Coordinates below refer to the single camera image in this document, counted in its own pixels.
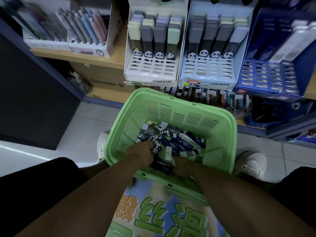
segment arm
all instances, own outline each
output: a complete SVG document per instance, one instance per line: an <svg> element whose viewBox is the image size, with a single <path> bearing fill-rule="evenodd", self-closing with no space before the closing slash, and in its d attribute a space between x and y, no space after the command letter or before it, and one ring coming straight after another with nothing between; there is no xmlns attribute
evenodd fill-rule
<svg viewBox="0 0 316 237"><path fill-rule="evenodd" d="M151 141L129 147L121 161L71 192L17 236L104 237L133 174L152 163L150 148Z"/></svg>
<svg viewBox="0 0 316 237"><path fill-rule="evenodd" d="M231 237L316 236L316 230L260 188L176 156L173 173L192 176Z"/></svg>

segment hand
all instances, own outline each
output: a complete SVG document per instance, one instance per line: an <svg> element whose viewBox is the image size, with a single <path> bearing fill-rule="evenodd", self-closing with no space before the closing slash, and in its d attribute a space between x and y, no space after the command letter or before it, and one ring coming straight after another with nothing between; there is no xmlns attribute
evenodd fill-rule
<svg viewBox="0 0 316 237"><path fill-rule="evenodd" d="M192 165L194 162L188 160L187 158L181 157L181 156L174 156L174 161L176 162L176 166L172 169L172 174L184 177L188 176L190 165Z"/></svg>
<svg viewBox="0 0 316 237"><path fill-rule="evenodd" d="M148 167L154 160L154 155L150 151L153 147L151 140L137 142L135 145L128 147L125 151L126 159L132 159L137 170Z"/></svg>

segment white sneaker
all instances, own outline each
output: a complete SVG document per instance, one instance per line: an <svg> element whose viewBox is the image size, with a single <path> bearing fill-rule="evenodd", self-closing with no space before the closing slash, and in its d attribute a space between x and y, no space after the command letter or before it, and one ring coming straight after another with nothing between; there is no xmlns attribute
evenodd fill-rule
<svg viewBox="0 0 316 237"><path fill-rule="evenodd" d="M258 151L246 151L235 162L233 175L245 173L257 179L263 180L267 160L263 153Z"/></svg>
<svg viewBox="0 0 316 237"><path fill-rule="evenodd" d="M101 135L99 136L99 139L98 139L98 157L99 157L100 161L104 158L103 149L104 149L105 143L109 137L109 133L110 133L110 131L105 131L105 132L101 133Z"/></svg>

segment green plastic basket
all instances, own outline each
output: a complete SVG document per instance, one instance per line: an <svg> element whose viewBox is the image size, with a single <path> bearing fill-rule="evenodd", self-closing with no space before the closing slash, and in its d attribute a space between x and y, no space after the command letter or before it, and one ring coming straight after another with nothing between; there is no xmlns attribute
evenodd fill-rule
<svg viewBox="0 0 316 237"><path fill-rule="evenodd" d="M204 104L192 103L150 88L134 91L124 104L104 147L109 165L124 157L125 150L135 144L143 123L166 123L191 131L205 139L202 162L232 173L237 139L237 124L228 111ZM166 190L207 206L201 189L190 178L167 175L153 168L138 170L134 177L161 183Z"/></svg>

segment white floor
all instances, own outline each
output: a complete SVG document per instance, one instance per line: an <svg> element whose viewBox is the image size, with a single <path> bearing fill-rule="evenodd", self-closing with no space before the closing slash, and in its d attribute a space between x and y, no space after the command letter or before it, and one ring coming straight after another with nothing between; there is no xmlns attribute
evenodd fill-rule
<svg viewBox="0 0 316 237"><path fill-rule="evenodd" d="M58 157L74 162L95 162L97 140L110 130L120 109L82 102L56 151L0 141L0 176ZM292 143L238 134L237 154L257 150L267 157L265 180L279 182L300 166L316 168L316 150Z"/></svg>

